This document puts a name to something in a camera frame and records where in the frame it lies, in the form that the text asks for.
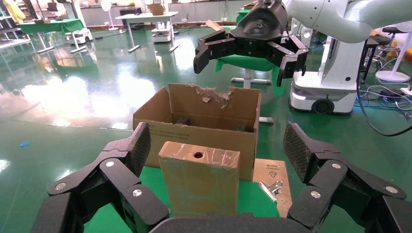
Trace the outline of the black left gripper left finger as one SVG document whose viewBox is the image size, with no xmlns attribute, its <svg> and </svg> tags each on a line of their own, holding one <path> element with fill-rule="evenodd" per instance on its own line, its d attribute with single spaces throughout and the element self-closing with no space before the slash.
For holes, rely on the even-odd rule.
<svg viewBox="0 0 412 233">
<path fill-rule="evenodd" d="M 108 143 L 87 166 L 53 183 L 32 226 L 34 233 L 82 233 L 110 204 L 134 233 L 148 233 L 169 217 L 166 205 L 140 180 L 151 149 L 149 124 Z"/>
</svg>

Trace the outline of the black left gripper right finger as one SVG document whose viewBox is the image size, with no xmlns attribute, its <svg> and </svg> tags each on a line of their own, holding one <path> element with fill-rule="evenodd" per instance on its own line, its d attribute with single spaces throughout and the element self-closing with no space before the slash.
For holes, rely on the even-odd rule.
<svg viewBox="0 0 412 233">
<path fill-rule="evenodd" d="M 367 233 L 409 233 L 412 204 L 398 186 L 350 163 L 332 144 L 287 125 L 283 148 L 306 188 L 293 202 L 288 219 L 319 231 L 333 206 L 344 209 Z"/>
</svg>

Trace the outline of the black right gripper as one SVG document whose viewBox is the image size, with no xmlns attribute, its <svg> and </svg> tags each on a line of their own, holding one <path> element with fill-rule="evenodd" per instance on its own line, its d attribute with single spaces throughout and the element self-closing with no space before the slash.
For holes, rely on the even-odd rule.
<svg viewBox="0 0 412 233">
<path fill-rule="evenodd" d="M 218 30 L 198 39 L 193 58 L 194 73 L 201 73 L 210 60 L 236 54 L 266 58 L 277 66 L 278 87 L 296 72 L 305 75 L 309 49 L 295 35 L 289 35 L 280 43 L 287 21 L 282 1 L 259 0 L 230 33 Z"/>
</svg>

